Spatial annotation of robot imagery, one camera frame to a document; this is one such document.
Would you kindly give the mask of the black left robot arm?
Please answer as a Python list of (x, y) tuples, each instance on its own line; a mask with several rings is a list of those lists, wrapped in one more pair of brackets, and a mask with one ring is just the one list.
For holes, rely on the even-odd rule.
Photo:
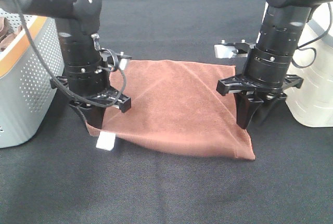
[(111, 86), (109, 75), (123, 72), (131, 57), (101, 47), (102, 0), (1, 0), (1, 8), (20, 17), (55, 20), (65, 74), (51, 75), (50, 85), (70, 98), (70, 107), (85, 124), (101, 128), (108, 107), (130, 109), (130, 97)]

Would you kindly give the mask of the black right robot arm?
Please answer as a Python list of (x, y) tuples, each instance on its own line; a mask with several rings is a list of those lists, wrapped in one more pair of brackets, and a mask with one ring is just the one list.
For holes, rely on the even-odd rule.
[(237, 125), (246, 129), (254, 120), (262, 123), (278, 102), (286, 100), (285, 90), (301, 88), (303, 78), (288, 74), (305, 24), (323, 3), (332, 0), (266, 0), (257, 43), (232, 43), (247, 54), (242, 73), (220, 79), (216, 90), (222, 96), (233, 94)]

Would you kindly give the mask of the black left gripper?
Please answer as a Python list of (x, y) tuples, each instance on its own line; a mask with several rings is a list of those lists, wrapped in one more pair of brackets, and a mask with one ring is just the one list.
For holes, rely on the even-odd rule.
[[(65, 95), (77, 102), (69, 103), (69, 106), (79, 116), (85, 126), (90, 125), (101, 129), (107, 104), (119, 109), (122, 113), (131, 108), (131, 98), (124, 94), (119, 96), (119, 93), (118, 90), (111, 86), (102, 92), (84, 97), (84, 101), (70, 96), (68, 93), (65, 93)], [(94, 102), (94, 105), (87, 102), (87, 100)], [(104, 108), (95, 106), (97, 103), (102, 104)]]

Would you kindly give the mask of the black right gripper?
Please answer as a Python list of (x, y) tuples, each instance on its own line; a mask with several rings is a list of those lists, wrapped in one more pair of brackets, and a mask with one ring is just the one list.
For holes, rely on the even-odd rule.
[(222, 96), (235, 94), (236, 122), (240, 128), (246, 129), (252, 117), (256, 125), (262, 125), (269, 113), (279, 103), (286, 101), (284, 91), (292, 87), (299, 89), (302, 84), (303, 78), (295, 74), (283, 77), (274, 74), (267, 76), (238, 74), (219, 80), (216, 90)]

